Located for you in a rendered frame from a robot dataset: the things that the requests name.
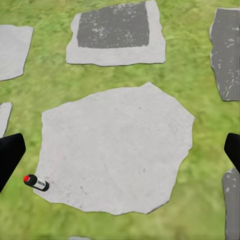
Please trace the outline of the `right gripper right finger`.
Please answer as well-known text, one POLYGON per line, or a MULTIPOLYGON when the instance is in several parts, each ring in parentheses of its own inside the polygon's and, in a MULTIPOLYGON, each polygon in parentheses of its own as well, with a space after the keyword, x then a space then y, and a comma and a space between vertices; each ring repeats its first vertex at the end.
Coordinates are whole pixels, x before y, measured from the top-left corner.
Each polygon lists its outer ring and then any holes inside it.
POLYGON ((224 151, 240 173, 240 135, 229 133, 227 135, 224 151))

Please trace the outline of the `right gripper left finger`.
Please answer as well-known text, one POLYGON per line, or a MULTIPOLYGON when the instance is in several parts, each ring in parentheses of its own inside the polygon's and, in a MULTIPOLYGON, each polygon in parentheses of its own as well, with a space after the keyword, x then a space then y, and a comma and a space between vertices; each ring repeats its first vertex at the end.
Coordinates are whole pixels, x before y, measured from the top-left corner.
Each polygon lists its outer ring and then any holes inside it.
POLYGON ((21 133, 0 138, 0 193, 26 152, 21 133))

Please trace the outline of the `insectifuge atomizer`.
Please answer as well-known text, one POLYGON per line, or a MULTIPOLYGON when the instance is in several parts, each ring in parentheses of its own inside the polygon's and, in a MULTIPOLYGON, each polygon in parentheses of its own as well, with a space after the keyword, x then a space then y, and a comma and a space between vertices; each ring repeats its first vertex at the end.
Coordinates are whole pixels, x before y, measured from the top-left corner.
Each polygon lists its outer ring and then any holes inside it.
POLYGON ((46 192, 49 189, 49 183, 45 180, 33 175, 28 174, 23 177, 24 183, 33 189, 39 190, 41 192, 46 192))

